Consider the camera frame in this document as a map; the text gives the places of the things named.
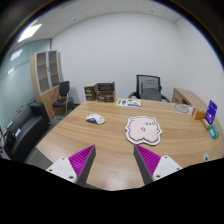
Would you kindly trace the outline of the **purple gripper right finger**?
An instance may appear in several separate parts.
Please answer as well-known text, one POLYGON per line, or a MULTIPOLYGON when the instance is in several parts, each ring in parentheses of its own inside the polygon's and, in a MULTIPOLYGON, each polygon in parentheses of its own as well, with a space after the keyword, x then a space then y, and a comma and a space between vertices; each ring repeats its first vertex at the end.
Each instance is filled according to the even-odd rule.
POLYGON ((168 155, 159 156, 139 145, 134 146, 133 154, 145 185, 182 169, 168 155))

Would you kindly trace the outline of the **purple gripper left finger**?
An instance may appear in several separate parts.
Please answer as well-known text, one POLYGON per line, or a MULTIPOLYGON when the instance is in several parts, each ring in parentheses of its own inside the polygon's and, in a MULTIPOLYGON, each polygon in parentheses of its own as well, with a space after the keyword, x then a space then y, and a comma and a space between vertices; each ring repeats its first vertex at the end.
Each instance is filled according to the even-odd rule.
POLYGON ((47 171, 79 186, 86 184, 96 156, 95 146, 89 146, 70 157, 61 157, 47 171))

